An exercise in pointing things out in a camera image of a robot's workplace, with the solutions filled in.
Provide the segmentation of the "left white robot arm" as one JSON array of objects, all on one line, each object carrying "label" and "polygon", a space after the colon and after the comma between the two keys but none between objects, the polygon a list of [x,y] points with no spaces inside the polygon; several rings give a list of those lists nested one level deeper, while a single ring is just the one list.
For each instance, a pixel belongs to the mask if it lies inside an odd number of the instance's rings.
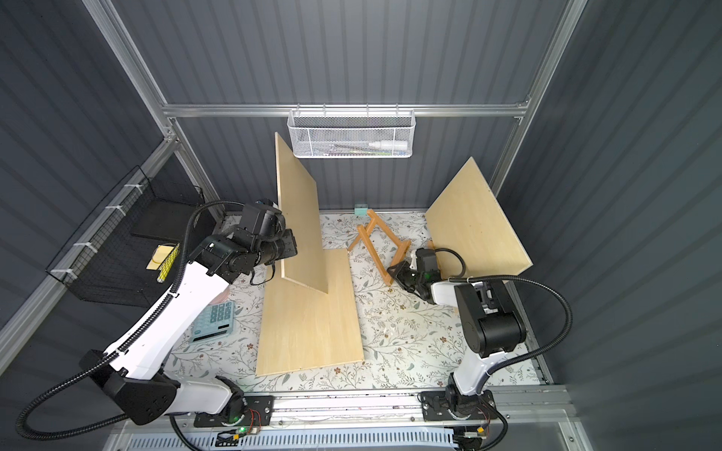
[{"label": "left white robot arm", "polygon": [[238,225],[204,239],[193,236],[200,214],[195,210],[186,223],[169,289],[124,336],[82,361],[88,369],[91,358],[110,358],[91,379],[138,426],[179,413],[214,415],[228,425],[243,419],[244,392],[229,379],[182,378],[163,366],[186,329],[240,275],[297,254],[293,232],[270,200],[242,205]]}]

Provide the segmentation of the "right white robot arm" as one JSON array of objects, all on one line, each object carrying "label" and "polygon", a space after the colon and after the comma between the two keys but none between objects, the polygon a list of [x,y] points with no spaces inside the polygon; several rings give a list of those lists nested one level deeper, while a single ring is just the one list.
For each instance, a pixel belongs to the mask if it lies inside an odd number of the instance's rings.
[{"label": "right white robot arm", "polygon": [[526,341],[526,326],[504,282],[444,280],[436,254],[434,249],[419,248],[413,259],[393,264],[387,272],[421,300],[459,311],[466,342],[464,357],[451,373],[445,394],[431,401],[432,409],[456,418],[488,415],[491,410],[482,405],[481,387],[492,366],[510,358]]}]

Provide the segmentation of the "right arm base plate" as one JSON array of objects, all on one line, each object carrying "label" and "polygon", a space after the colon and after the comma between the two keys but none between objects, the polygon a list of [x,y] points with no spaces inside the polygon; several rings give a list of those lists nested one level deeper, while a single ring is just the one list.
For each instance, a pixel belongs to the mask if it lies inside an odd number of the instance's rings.
[{"label": "right arm base plate", "polygon": [[477,421],[487,423],[498,419],[494,410],[494,396],[490,391],[481,395],[457,396],[446,390],[423,391],[417,394],[422,416],[426,422]]}]

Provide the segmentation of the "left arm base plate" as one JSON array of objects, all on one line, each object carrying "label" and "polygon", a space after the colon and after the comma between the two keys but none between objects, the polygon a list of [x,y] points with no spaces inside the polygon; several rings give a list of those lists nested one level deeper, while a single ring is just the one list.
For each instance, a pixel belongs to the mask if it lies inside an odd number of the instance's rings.
[{"label": "left arm base plate", "polygon": [[232,398],[221,413],[199,413],[194,420],[195,428],[215,427],[266,427],[274,413],[273,396],[244,396]]}]

